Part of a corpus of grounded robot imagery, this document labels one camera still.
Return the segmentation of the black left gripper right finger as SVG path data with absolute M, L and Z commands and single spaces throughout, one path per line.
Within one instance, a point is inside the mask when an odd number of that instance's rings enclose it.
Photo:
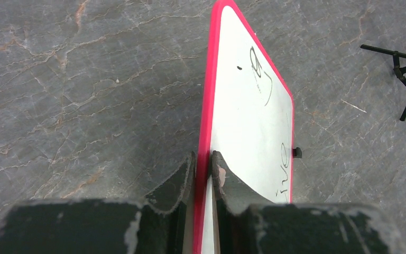
M 377 206 L 275 204 L 211 155 L 217 253 L 406 253 L 404 239 Z

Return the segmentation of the pink framed whiteboard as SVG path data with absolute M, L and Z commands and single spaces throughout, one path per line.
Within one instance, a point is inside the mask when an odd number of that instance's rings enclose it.
M 234 1 L 217 1 L 210 19 L 195 176 L 193 253 L 214 253 L 209 161 L 273 203 L 292 201 L 293 97 Z

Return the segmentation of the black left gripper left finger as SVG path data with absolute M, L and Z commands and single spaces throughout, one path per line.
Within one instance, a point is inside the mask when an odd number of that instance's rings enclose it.
M 196 155 L 144 197 L 34 199 L 0 226 L 0 253 L 191 253 Z

